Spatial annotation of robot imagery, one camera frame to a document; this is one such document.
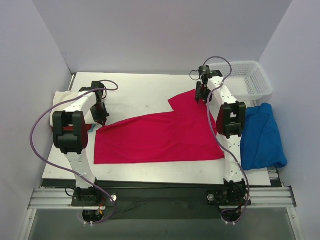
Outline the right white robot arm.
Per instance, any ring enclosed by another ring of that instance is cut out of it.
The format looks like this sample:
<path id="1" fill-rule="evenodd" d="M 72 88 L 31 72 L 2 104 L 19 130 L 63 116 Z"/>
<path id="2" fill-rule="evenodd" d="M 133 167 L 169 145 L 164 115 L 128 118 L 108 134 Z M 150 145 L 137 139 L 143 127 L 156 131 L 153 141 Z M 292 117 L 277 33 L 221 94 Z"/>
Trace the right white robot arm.
<path id="1" fill-rule="evenodd" d="M 222 200 L 227 204 L 246 198 L 248 178 L 241 166 L 241 139 L 245 128 L 246 104 L 237 100 L 228 87 L 220 70 L 211 70 L 204 63 L 198 70 L 195 100 L 203 100 L 207 107 L 209 127 L 212 129 L 211 105 L 215 104 L 216 132 L 213 134 L 217 144 L 223 150 L 225 159 L 224 185 L 221 192 Z"/>

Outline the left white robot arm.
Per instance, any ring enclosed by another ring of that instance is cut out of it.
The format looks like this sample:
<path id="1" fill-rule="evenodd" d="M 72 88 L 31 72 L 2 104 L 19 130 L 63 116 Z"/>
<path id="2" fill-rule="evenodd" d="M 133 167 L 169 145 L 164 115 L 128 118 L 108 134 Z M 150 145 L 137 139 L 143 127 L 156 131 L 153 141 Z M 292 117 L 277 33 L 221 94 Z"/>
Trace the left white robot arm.
<path id="1" fill-rule="evenodd" d="M 93 174 L 86 148 L 89 143 L 86 115 L 104 126 L 109 116 L 103 103 L 103 90 L 84 88 L 72 98 L 62 98 L 52 106 L 50 125 L 54 146 L 68 160 L 75 176 L 74 197 L 90 206 L 97 205 L 103 193 L 95 187 L 97 178 Z"/>

